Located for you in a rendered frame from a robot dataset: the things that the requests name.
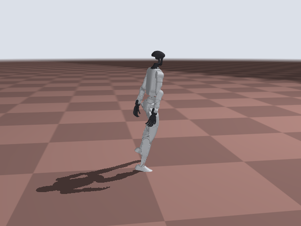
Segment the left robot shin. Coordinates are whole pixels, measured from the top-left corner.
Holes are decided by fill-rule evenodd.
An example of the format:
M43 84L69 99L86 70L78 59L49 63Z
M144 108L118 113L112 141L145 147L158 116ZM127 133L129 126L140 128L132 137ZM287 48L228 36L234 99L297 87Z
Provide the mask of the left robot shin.
M149 131L146 129L146 127L145 127L145 129L144 129L144 131L143 131L143 136L142 136L142 138L145 137L145 136L149 136ZM142 149L142 142L141 142L140 148Z

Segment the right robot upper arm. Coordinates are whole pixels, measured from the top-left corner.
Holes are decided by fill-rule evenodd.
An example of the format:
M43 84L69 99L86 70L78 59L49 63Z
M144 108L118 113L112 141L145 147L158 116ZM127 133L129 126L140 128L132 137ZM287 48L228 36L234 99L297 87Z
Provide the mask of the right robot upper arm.
M156 71L155 78L156 78L156 95L157 95L157 93L161 90L162 87L164 73L161 71Z

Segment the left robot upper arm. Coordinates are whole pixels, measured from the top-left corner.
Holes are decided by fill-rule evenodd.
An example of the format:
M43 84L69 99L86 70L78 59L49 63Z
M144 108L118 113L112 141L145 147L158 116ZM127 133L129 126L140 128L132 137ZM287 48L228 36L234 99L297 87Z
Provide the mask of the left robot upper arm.
M147 69L147 72L148 72L148 69ZM143 84L142 84L142 89L144 89L144 90L146 90L146 80L147 80L147 73L146 73L146 76L145 76Z

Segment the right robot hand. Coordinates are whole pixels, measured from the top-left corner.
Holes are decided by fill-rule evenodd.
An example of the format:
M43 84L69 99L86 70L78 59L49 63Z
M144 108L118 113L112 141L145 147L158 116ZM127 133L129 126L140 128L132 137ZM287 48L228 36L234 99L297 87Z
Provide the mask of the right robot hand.
M157 113L154 113L154 108L152 109L151 113L152 115L149 117L148 122L145 123L147 124L147 126L149 125L150 127L152 127L156 123L156 115L157 115Z

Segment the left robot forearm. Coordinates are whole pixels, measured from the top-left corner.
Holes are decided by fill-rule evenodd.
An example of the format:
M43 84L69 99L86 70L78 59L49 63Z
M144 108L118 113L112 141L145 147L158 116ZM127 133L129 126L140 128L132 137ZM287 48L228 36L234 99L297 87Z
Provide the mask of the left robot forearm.
M136 99L136 100L138 100L138 104L141 103L141 101L142 101L142 99L143 99L143 96L144 96L144 93L145 93L145 90L143 90L142 87L140 87L140 90L139 90L139 91L140 91L140 92L139 92L139 95L138 95L138 97L137 97L137 99Z

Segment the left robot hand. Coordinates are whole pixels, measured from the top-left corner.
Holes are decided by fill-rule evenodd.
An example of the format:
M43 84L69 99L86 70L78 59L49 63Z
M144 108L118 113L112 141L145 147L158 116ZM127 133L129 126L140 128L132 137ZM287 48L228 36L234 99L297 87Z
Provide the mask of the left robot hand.
M135 102L135 107L134 107L134 111L133 111L133 114L136 116L136 117L139 117L138 116L138 112L139 112L139 114L140 114L140 111L139 111L139 105L140 104L138 104L138 100L136 100L136 102Z

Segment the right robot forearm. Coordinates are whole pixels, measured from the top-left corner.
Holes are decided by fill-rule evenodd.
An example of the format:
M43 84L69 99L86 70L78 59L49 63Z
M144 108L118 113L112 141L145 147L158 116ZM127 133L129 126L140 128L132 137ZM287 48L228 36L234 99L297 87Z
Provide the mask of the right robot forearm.
M154 101L154 105L153 105L153 108L154 108L154 113L157 113L158 112L158 109L159 109L159 105L160 105L160 101L161 101L161 98L163 96L163 91L159 91L157 93L157 96L155 97L155 101Z

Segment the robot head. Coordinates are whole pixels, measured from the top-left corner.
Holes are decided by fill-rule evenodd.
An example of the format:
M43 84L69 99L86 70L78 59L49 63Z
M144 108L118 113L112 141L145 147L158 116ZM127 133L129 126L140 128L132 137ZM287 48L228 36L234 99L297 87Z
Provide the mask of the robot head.
M151 69L157 69L157 67L162 65L163 58L165 57L165 54L161 51L154 51L151 55L152 57L155 57L158 59L158 63L154 63L154 65L151 67ZM161 59L161 62L160 62Z

